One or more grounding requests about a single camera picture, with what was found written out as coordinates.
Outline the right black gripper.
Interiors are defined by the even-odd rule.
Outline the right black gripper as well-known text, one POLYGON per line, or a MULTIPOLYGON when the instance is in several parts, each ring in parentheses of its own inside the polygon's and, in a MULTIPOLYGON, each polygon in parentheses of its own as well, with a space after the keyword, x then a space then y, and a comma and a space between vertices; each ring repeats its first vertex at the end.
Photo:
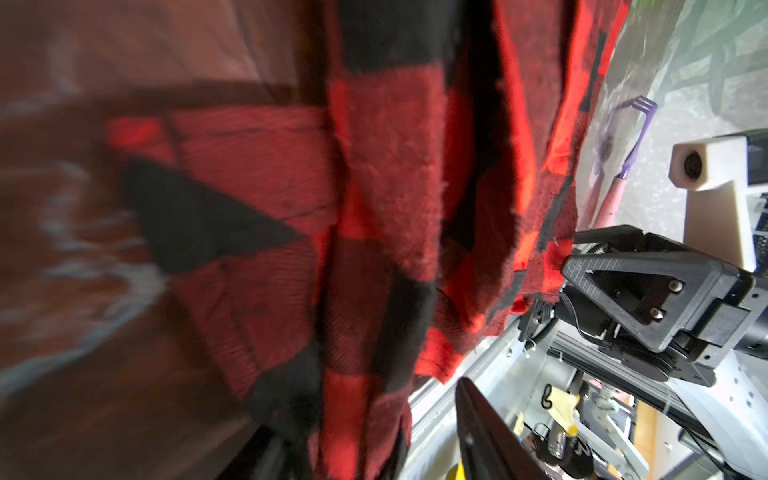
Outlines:
POLYGON ((652 380, 713 384, 731 351, 767 358, 767 280, 629 225, 575 234, 556 318, 652 380))

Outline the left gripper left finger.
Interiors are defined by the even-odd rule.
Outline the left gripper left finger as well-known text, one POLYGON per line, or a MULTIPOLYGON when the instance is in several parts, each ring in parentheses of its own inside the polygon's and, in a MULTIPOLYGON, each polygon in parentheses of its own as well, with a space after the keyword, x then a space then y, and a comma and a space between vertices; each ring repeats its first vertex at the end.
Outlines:
POLYGON ((260 427, 221 473, 221 480, 297 479, 292 445, 260 427))

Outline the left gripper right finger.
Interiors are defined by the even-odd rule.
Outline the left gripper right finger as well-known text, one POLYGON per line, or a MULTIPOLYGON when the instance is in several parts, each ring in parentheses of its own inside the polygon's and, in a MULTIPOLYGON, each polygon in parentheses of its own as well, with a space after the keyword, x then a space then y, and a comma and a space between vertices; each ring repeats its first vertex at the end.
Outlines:
POLYGON ((457 434, 469 480, 546 480, 548 476, 467 377, 456 383, 457 434))

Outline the red black plaid shirt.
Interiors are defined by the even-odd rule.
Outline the red black plaid shirt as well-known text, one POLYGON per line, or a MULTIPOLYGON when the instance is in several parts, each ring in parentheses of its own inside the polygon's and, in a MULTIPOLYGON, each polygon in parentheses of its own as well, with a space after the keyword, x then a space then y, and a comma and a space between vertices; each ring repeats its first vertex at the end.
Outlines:
POLYGON ((158 266, 271 434, 263 479, 392 479, 413 381, 553 301, 626 1, 328 1, 323 107, 106 126, 158 266))

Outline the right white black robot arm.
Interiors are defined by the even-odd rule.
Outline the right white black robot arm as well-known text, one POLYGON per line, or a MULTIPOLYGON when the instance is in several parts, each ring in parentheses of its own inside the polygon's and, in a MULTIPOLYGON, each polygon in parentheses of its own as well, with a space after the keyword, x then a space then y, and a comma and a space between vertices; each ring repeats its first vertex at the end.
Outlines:
POLYGON ((557 312, 600 353, 606 376, 637 376, 655 402, 712 444, 730 475, 767 475, 767 393, 742 357, 767 362, 767 279, 721 249, 695 248, 629 225, 579 232, 557 312))

